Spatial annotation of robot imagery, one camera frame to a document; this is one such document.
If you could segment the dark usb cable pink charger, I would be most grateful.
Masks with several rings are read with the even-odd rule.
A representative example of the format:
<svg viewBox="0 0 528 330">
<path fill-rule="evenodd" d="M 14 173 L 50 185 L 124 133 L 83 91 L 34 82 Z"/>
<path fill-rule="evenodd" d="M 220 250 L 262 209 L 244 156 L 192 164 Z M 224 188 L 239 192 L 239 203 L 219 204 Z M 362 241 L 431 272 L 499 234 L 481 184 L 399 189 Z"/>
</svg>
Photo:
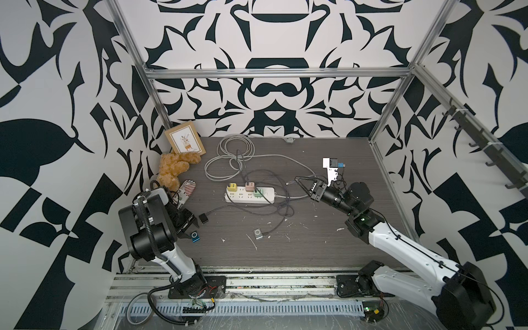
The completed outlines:
<svg viewBox="0 0 528 330">
<path fill-rule="evenodd" d="M 264 157 L 281 157 L 286 158 L 284 155 L 277 155 L 277 154 L 267 154 L 267 155 L 255 155 L 254 150 L 247 151 L 245 153 L 239 153 L 239 150 L 235 154 L 232 154 L 228 151 L 224 151 L 222 154 L 219 154 L 217 157 L 211 159 L 210 161 L 206 162 L 206 165 L 204 166 L 204 173 L 206 174 L 206 177 L 214 182 L 226 182 L 231 179 L 234 179 L 236 176 L 240 176 L 245 183 L 250 182 L 250 173 L 253 172 L 264 172 L 268 174 L 268 177 L 264 180 L 257 181 L 256 187 L 254 188 L 254 191 L 257 191 L 258 194 L 256 196 L 256 199 L 260 198 L 264 201 L 264 203 L 250 203 L 250 202 L 235 202 L 231 197 L 228 196 L 228 203 L 225 206 L 220 206 L 218 208 L 215 208 L 214 210 L 208 211 L 206 214 L 209 215 L 210 213 L 214 213 L 218 210 L 221 210 L 223 208 L 236 208 L 239 209 L 245 213 L 249 213 L 252 215 L 258 215 L 258 216 L 270 216 L 274 214 L 278 214 L 282 216 L 284 219 L 287 219 L 288 217 L 294 216 L 294 209 L 291 205 L 291 202 L 293 200 L 293 196 L 290 194 L 287 188 L 287 183 L 284 179 L 279 177 L 275 172 L 268 170 L 268 169 L 256 169 L 256 170 L 247 170 L 246 162 L 250 161 L 253 158 L 264 158 Z M 229 159 L 229 165 L 232 169 L 235 170 L 235 173 L 233 175 L 223 176 L 223 177 L 217 177 L 214 175 L 211 175 L 208 172 L 209 166 L 221 159 Z M 262 185 L 267 184 L 271 186 L 271 183 L 268 183 L 268 180 L 275 179 L 278 184 L 276 185 L 276 188 L 283 191 L 283 195 L 279 196 L 280 199 L 282 199 L 279 203 L 272 203 L 272 201 L 262 195 Z"/>
</svg>

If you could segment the blue mp3 player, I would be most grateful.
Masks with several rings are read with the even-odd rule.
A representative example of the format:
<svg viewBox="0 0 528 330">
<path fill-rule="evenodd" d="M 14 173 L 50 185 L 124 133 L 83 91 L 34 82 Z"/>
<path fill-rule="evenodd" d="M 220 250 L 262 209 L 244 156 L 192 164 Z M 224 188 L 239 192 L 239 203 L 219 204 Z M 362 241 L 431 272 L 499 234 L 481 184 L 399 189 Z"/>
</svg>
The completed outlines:
<svg viewBox="0 0 528 330">
<path fill-rule="evenodd" d="M 196 243 L 200 240 L 200 236 L 197 231 L 191 232 L 191 240 L 193 243 Z"/>
</svg>

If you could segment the black mp3 player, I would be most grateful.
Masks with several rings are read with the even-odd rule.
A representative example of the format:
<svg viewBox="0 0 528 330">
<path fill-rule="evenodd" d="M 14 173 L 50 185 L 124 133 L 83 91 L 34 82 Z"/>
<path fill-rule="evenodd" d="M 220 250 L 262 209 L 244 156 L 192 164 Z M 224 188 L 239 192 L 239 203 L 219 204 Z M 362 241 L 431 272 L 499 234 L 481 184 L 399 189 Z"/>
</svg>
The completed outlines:
<svg viewBox="0 0 528 330">
<path fill-rule="evenodd" d="M 199 219 L 202 222 L 202 224 L 206 224 L 209 221 L 209 218 L 205 213 L 200 214 Z"/>
</svg>

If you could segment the dark usb cable yellow charger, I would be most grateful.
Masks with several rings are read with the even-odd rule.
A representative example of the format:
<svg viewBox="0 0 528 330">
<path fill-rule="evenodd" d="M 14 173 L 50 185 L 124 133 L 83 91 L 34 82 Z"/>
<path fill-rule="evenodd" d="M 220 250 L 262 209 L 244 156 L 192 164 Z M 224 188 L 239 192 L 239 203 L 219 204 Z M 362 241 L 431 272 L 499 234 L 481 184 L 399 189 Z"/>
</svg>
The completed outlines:
<svg viewBox="0 0 528 330">
<path fill-rule="evenodd" d="M 230 203 L 229 206 L 241 210 L 244 213 L 249 215 L 259 216 L 259 217 L 271 217 L 277 216 L 281 217 L 280 221 L 273 227 L 266 231 L 262 231 L 263 236 L 268 236 L 275 232 L 280 226 L 286 222 L 287 219 L 293 217 L 295 210 L 292 206 L 292 202 L 280 202 L 277 204 L 259 204 L 259 205 L 242 205 L 241 203 Z"/>
</svg>

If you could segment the dark usb cable green charger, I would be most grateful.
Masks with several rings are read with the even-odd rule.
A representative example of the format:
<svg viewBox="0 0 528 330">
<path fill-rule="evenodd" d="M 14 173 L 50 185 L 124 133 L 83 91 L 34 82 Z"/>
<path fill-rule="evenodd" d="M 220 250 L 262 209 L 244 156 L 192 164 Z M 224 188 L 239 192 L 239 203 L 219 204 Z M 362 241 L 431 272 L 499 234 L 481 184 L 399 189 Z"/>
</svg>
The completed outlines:
<svg viewBox="0 0 528 330">
<path fill-rule="evenodd" d="M 291 184 L 288 184 L 280 175 L 267 169 L 251 170 L 246 174 L 247 181 L 253 181 L 257 189 L 269 187 L 274 189 L 275 198 L 280 202 L 297 202 L 307 199 L 305 192 L 295 194 L 292 192 Z"/>
</svg>

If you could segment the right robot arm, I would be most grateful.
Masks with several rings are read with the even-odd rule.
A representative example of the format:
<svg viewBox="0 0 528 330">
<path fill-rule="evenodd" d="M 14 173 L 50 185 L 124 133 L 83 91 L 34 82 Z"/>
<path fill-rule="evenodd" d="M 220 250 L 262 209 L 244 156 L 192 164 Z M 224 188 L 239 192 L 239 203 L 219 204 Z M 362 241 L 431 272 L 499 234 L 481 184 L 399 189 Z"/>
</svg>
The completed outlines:
<svg viewBox="0 0 528 330">
<path fill-rule="evenodd" d="M 385 216 L 372 209 L 373 197 L 364 182 L 341 191 L 316 177 L 297 176 L 295 181 L 310 199 L 345 213 L 345 225 L 354 237 L 414 272 L 408 276 L 371 261 L 363 271 L 380 292 L 427 310 L 447 329 L 482 329 L 489 325 L 499 297 L 476 265 L 444 258 L 394 229 Z"/>
</svg>

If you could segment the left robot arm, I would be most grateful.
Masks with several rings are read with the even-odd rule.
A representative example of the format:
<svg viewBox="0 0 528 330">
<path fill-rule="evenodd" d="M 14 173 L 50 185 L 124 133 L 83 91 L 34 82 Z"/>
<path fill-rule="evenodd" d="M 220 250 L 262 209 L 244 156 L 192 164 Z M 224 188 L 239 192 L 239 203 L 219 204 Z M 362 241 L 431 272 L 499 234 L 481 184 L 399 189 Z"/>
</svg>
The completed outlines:
<svg viewBox="0 0 528 330">
<path fill-rule="evenodd" d="M 196 299 L 207 288 L 202 269 L 177 245 L 178 230 L 175 226 L 181 212 L 173 197 L 174 192 L 157 181 L 151 188 L 137 194 L 130 206 L 118 212 L 130 255 L 136 260 L 152 261 L 169 273 L 169 284 L 137 294 L 125 309 L 129 324 L 140 326 L 157 316 L 166 323 L 191 326 L 199 322 L 198 317 L 169 318 L 158 309 L 154 297 L 156 292 L 177 290 L 180 294 Z M 146 298 L 151 311 L 142 320 L 132 319 L 132 307 Z"/>
</svg>

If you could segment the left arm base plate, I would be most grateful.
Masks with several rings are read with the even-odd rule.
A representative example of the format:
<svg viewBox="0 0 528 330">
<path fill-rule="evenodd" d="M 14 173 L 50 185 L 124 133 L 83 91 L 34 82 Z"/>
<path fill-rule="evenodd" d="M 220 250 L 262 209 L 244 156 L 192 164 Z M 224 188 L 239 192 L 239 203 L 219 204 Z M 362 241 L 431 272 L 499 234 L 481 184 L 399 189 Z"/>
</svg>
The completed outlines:
<svg viewBox="0 0 528 330">
<path fill-rule="evenodd" d="M 209 299 L 221 298 L 225 294 L 227 278 L 225 276 L 206 275 L 203 280 L 191 279 L 169 290 L 169 299 Z"/>
</svg>

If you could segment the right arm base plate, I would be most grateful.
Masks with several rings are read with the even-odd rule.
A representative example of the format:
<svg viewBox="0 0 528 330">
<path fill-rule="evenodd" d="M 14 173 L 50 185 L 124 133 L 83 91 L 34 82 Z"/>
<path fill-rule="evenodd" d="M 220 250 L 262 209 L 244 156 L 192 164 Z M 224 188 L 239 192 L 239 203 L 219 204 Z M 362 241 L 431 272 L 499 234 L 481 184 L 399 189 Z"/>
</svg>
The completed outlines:
<svg viewBox="0 0 528 330">
<path fill-rule="evenodd" d="M 336 294 L 341 298 L 371 295 L 371 283 L 366 276 L 338 275 L 336 283 Z"/>
</svg>

